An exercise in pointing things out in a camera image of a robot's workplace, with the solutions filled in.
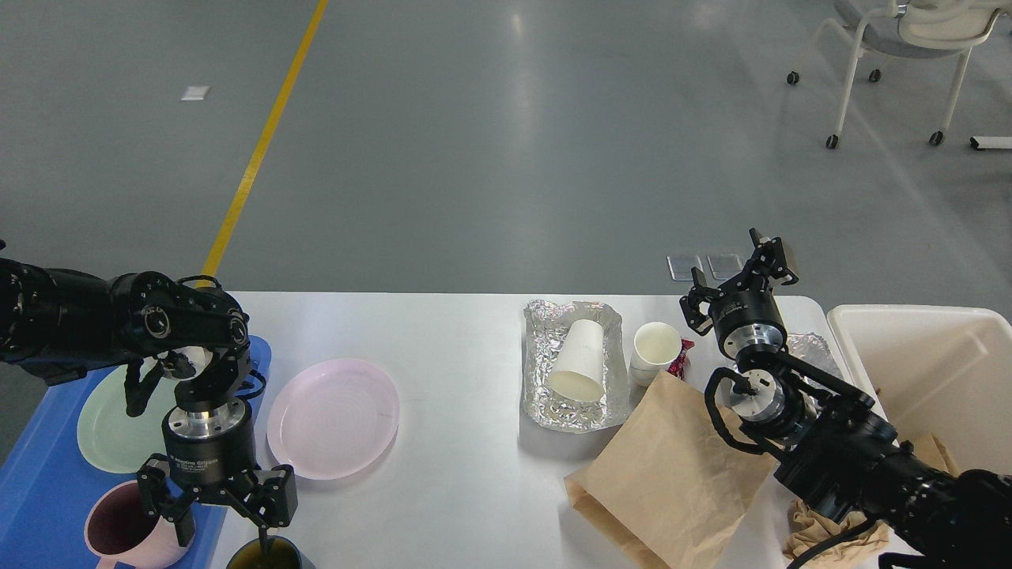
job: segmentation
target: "blue tray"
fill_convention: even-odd
[[[252,336],[250,354],[253,368],[269,378],[267,342]],[[50,388],[0,469],[0,559],[5,567],[93,569],[98,564],[84,545],[84,520],[106,490],[134,475],[109,474],[88,464],[77,448],[77,418],[92,390],[110,373],[100,370]],[[254,414],[261,399],[250,401]],[[204,569],[210,563],[226,511],[193,504],[193,546],[173,569]]]

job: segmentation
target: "dark cup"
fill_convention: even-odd
[[[296,544],[274,536],[270,538],[267,556],[260,553],[260,540],[253,540],[232,556],[226,569],[316,569]]]

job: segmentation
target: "yellow floor line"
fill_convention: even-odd
[[[277,129],[277,124],[281,120],[281,114],[284,112],[284,105],[288,102],[288,95],[291,94],[291,88],[296,85],[296,79],[299,78],[299,71],[303,68],[303,62],[306,60],[306,54],[310,50],[310,45],[313,44],[313,36],[316,35],[317,27],[320,25],[320,20],[323,18],[323,12],[327,9],[327,0],[320,0],[317,2],[316,11],[313,12],[313,18],[310,20],[309,26],[306,28],[306,33],[303,35],[303,40],[299,44],[299,51],[296,52],[294,59],[291,60],[291,65],[288,67],[288,75],[284,78],[284,83],[281,85],[281,90],[277,93],[277,98],[274,99],[274,106],[270,109],[270,115],[267,117],[267,124],[263,126],[263,132],[260,134],[260,140],[256,144],[256,148],[253,150],[253,155],[250,156],[250,162],[246,166],[246,172],[243,173],[243,179],[239,182],[239,188],[236,190],[235,197],[232,198],[232,206],[229,207],[229,213],[225,215],[225,221],[222,222],[221,229],[218,230],[218,237],[215,238],[215,244],[210,247],[210,253],[207,254],[207,260],[203,263],[202,274],[209,274],[214,276],[218,272],[218,266],[222,262],[222,257],[225,255],[225,249],[229,246],[229,240],[232,239],[232,232],[236,229],[236,224],[239,222],[239,216],[243,213],[243,207],[246,205],[246,198],[250,194],[250,188],[253,187],[253,181],[256,179],[256,174],[260,170],[260,164],[263,162],[264,155],[267,154],[267,147],[270,146],[270,139],[274,137],[274,131]]]

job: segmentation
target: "pink plate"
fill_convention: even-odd
[[[400,414],[397,388],[382,370],[360,359],[331,359],[304,370],[277,394],[267,444],[299,476],[333,480],[376,460]]]

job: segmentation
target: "pink mug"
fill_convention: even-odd
[[[165,569],[189,551],[181,548],[176,529],[163,517],[149,517],[141,507],[137,480],[112,487],[95,502],[84,522],[84,543],[100,559],[95,569],[116,562],[137,569]]]

